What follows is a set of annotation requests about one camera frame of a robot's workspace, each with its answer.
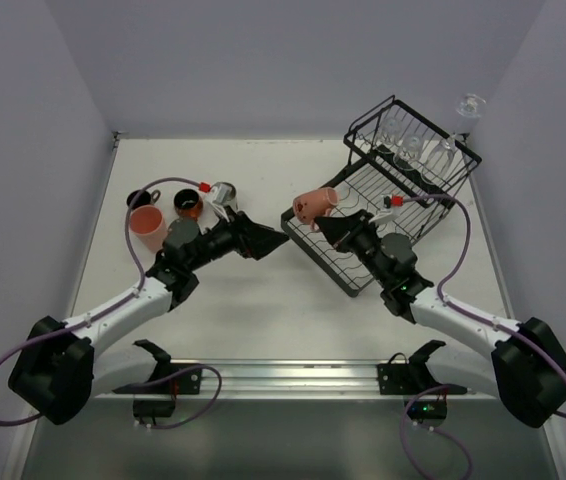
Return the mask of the salmon pink mug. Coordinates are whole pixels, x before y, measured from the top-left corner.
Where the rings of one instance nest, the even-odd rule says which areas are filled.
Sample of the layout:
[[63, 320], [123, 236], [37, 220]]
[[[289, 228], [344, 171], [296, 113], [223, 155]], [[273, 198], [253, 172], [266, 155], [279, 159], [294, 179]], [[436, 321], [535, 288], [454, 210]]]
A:
[[322, 187], [297, 196], [293, 200], [292, 210], [300, 223], [308, 225], [312, 231], [317, 231], [315, 220], [329, 216], [338, 203], [337, 191], [332, 187]]

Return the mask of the orange ceramic mug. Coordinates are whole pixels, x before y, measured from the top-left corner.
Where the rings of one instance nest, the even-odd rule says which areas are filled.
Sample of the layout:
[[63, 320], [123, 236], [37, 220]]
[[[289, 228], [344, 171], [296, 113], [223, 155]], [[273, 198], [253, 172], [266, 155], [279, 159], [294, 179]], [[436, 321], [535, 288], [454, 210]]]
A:
[[190, 218], [197, 221], [203, 212], [203, 200], [194, 189], [182, 189], [173, 197], [173, 206], [180, 218]]

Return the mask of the pink tall tumbler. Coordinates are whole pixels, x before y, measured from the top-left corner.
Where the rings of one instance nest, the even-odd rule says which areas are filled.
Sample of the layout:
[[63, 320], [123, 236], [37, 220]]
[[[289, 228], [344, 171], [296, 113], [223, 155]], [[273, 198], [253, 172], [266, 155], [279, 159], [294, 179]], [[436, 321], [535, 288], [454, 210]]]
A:
[[161, 210], [153, 205], [144, 205], [132, 211], [129, 229], [152, 253], [162, 249], [168, 235], [167, 225]]

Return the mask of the tall glass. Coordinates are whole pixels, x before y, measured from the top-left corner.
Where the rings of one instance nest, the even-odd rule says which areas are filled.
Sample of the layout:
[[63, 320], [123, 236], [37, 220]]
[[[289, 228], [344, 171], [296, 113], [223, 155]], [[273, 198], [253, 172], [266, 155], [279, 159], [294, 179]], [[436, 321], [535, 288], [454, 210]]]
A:
[[454, 128], [456, 135], [469, 134], [478, 121], [483, 117], [487, 101], [474, 93], [464, 94], [456, 104], [459, 121]]

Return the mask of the white brown ceramic cup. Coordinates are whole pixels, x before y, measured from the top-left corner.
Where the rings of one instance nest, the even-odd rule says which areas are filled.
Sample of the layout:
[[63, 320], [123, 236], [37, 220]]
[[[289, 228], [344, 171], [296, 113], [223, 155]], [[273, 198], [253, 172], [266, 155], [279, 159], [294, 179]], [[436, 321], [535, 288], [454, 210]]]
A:
[[239, 207], [238, 207], [238, 200], [237, 200], [237, 189], [231, 183], [228, 183], [228, 182], [224, 182], [224, 183], [226, 183], [232, 190], [232, 192], [230, 194], [230, 200], [229, 200], [228, 205], [226, 207], [229, 207], [233, 212], [238, 212]]

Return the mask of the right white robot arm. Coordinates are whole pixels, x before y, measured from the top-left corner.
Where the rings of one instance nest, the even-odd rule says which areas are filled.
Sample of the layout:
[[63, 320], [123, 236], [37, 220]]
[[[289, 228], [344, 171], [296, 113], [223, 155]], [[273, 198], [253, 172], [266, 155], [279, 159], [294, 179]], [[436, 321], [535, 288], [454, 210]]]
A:
[[550, 326], [532, 317], [519, 322], [457, 301], [416, 269], [407, 236], [379, 236], [364, 210], [347, 217], [316, 218], [316, 227], [340, 253], [352, 253], [382, 288], [395, 316], [437, 330], [466, 346], [438, 347], [426, 368], [438, 383], [450, 383], [499, 398], [523, 424], [541, 427], [566, 402], [566, 351]]

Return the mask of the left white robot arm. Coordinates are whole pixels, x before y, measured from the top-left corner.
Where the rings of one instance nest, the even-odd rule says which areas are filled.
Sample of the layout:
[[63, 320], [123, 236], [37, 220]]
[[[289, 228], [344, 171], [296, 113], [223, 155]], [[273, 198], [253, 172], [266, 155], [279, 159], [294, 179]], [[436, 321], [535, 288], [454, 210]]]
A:
[[196, 270], [229, 253], [260, 260], [287, 242], [285, 233], [228, 210], [212, 228], [181, 218], [169, 229], [154, 264], [123, 294], [82, 315], [34, 324], [8, 378], [9, 388], [55, 425], [76, 416], [87, 401], [153, 377], [156, 354], [136, 344], [107, 351], [144, 323], [184, 303], [198, 286]]

